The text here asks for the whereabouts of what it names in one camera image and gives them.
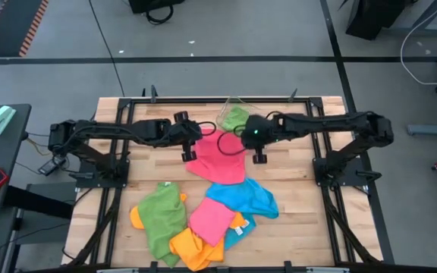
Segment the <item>green microfiber towel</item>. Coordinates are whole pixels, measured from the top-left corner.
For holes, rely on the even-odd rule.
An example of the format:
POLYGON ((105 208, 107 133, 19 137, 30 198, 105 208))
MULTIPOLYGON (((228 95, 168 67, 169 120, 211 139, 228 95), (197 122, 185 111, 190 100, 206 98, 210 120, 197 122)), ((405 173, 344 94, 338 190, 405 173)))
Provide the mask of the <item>green microfiber towel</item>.
POLYGON ((161 182, 138 204, 152 256, 174 268, 180 257, 170 250, 170 240, 187 226, 187 212, 175 182, 161 182))
POLYGON ((226 131, 233 131, 237 126, 245 125, 249 115, 247 110, 234 106, 225 114, 219 124, 226 131))

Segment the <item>orange microfiber towel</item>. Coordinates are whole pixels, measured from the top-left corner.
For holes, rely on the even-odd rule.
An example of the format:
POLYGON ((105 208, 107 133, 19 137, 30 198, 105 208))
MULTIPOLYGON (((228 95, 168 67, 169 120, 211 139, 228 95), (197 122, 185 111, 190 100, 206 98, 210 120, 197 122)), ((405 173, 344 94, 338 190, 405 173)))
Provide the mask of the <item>orange microfiber towel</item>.
MULTIPOLYGON (((241 226, 246 224, 243 213, 237 212, 229 228, 241 234, 241 226)), ((216 246, 211 246, 198 237, 187 227, 169 241, 172 254, 184 262, 191 271, 199 271, 208 267, 212 262, 223 262, 225 258, 225 237, 216 246)))
POLYGON ((140 214, 139 214, 139 210, 138 210, 137 206, 135 206, 131 209, 129 216, 130 216, 130 222, 134 228, 136 228, 138 230, 145 229, 143 222, 140 218, 140 214))

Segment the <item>clear plastic bin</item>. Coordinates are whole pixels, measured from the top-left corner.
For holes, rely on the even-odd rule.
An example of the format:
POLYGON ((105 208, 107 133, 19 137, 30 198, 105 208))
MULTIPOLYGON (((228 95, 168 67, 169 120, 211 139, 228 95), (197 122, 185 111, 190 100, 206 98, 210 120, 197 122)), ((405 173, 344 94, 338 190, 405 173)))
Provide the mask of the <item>clear plastic bin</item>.
POLYGON ((256 107, 255 105, 252 105, 250 103, 245 102, 244 100, 240 99, 239 97, 229 97, 226 99, 221 110, 219 111, 219 113, 216 116, 215 121, 216 121, 216 124, 218 126, 220 126, 219 122, 223 119, 225 114, 227 112, 229 112, 231 110, 231 108, 234 106, 238 106, 238 107, 241 107, 241 108, 247 110, 250 115, 258 114, 259 110, 260 110, 260 108, 256 107))

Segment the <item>black controller box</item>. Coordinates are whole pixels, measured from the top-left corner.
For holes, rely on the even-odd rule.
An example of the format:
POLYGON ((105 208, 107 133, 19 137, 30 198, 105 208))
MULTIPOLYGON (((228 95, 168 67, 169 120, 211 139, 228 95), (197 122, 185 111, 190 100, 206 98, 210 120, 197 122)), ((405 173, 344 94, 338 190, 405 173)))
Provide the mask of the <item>black controller box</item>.
POLYGON ((53 156, 44 165, 42 165, 37 171, 39 174, 42 174, 44 176, 49 176, 51 173, 53 173, 54 171, 56 171, 60 167, 62 167, 66 161, 67 161, 66 158, 61 157, 59 155, 53 156))

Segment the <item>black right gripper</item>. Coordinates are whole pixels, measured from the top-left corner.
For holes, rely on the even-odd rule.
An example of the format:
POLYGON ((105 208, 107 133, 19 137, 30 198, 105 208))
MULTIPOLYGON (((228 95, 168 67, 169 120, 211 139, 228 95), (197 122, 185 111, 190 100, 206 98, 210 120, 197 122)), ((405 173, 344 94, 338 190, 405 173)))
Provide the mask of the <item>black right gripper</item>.
POLYGON ((261 147, 278 141, 274 129, 275 123, 272 120, 260 115, 248 117, 241 133, 241 142, 244 148, 255 149, 254 164, 266 164, 268 162, 267 155, 263 153, 261 147))

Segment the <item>black floor box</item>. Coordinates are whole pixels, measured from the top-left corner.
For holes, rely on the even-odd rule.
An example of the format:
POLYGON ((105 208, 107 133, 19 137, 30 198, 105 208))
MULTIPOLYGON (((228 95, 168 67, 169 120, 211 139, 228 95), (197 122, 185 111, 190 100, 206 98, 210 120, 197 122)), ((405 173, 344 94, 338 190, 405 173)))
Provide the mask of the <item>black floor box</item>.
POLYGON ((127 0, 134 14, 142 14, 173 5, 179 5, 185 0, 127 0))

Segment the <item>pink microfiber towel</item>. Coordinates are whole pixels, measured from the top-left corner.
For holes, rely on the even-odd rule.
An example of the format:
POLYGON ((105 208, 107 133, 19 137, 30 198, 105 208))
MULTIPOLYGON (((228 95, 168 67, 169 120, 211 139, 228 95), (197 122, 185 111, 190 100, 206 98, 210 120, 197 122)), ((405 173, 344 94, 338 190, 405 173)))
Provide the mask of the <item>pink microfiber towel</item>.
MULTIPOLYGON (((206 128, 204 133, 212 130, 206 128)), ((232 133, 217 130, 198 140, 194 146, 196 160, 186 170, 217 184, 240 184, 245 180, 245 155, 241 140, 232 133)))
POLYGON ((188 227, 206 243, 216 246, 225 236, 235 215, 224 204, 206 197, 191 213, 188 227))

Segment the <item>blue microfiber towel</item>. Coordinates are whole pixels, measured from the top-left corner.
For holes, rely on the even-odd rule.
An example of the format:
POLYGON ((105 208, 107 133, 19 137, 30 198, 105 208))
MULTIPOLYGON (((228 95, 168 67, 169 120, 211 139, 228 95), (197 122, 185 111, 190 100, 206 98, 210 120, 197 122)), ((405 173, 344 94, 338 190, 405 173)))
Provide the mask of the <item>blue microfiber towel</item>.
POLYGON ((252 214, 243 213, 242 216, 246 221, 246 224, 241 226, 242 233, 238 234, 235 229, 229 228, 225 234, 225 250, 232 248, 256 229, 256 221, 252 214))
POLYGON ((252 178, 247 177, 240 184, 213 184, 206 196, 236 212, 272 219, 279 216, 274 195, 252 178))

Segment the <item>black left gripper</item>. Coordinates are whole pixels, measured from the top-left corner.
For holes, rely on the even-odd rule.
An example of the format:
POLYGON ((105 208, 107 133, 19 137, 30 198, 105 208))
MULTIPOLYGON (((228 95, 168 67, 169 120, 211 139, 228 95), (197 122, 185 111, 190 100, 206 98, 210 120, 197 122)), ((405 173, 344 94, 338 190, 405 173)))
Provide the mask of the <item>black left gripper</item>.
MULTIPOLYGON (((193 145, 203 138, 199 124, 189 119, 187 111, 175 113, 174 121, 176 123, 167 127, 164 136, 159 140, 160 147, 193 145)), ((196 153, 190 146, 183 146, 181 158, 183 162, 191 162, 196 160, 196 153)))

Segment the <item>black orange striped floor mat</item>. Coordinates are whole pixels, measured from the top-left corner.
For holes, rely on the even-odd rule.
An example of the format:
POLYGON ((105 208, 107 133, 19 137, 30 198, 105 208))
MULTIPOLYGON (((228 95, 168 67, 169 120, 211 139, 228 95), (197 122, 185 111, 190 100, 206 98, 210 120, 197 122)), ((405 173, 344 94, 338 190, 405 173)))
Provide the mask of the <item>black orange striped floor mat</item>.
POLYGON ((0 0, 0 58, 25 57, 49 0, 0 0))

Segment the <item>grey desk foot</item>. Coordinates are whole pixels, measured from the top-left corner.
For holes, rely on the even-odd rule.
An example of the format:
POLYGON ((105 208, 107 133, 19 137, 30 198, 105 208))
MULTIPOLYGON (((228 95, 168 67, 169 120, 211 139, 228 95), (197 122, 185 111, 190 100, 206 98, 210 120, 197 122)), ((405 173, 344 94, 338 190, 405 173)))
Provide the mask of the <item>grey desk foot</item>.
POLYGON ((407 125, 407 132, 411 136, 417 134, 437 136, 437 125, 410 124, 407 125))

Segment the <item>black cabinet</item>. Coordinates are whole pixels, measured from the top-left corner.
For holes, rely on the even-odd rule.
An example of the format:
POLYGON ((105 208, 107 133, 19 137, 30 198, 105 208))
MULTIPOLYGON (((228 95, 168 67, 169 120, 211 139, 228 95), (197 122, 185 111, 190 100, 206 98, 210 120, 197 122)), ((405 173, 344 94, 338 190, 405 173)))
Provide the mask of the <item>black cabinet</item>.
POLYGON ((353 0, 351 14, 345 33, 365 40, 374 40, 382 30, 392 34, 418 32, 437 34, 437 24, 432 22, 437 17, 437 0, 409 27, 394 27, 395 21, 405 8, 419 0, 353 0))

